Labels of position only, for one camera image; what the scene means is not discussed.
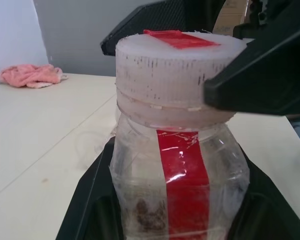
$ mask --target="white table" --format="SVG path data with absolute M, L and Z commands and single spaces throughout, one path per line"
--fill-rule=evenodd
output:
M 68 76 L 43 89 L 0 85 L 0 240 L 54 240 L 116 124 L 115 79 Z M 287 119 L 237 114 L 229 126 L 300 217 L 300 140 Z

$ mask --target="plastic bottle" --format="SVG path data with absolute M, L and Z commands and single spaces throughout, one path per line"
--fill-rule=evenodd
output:
M 204 105 L 202 84 L 246 45 L 199 32 L 156 34 L 129 36 L 116 49 L 122 114 L 110 171 L 124 235 L 224 240 L 249 168 L 225 124 L 234 113 Z

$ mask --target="jar lid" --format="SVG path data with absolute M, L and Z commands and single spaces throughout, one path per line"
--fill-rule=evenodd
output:
M 178 34 L 168 39 L 132 35 L 119 41 L 118 107 L 134 122 L 153 128 L 199 129 L 228 121 L 233 112 L 204 104 L 203 83 L 221 72 L 246 44 L 231 36 Z

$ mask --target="pink towel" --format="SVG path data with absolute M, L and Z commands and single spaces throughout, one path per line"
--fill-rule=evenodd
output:
M 39 89 L 60 83 L 63 72 L 51 64 L 36 66 L 20 64 L 3 69 L 0 72 L 0 82 L 16 88 L 27 86 Z

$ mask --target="red tape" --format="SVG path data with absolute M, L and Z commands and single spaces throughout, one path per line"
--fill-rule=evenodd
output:
M 205 239 L 210 188 L 198 132 L 156 132 L 166 182 L 169 239 Z
M 159 39 L 177 49 L 210 47 L 210 46 L 220 45 L 219 43 L 213 41 L 208 41 L 196 36 L 184 34 L 179 30 L 168 30 L 168 31 L 144 30 L 143 33 L 148 34 L 156 39 Z

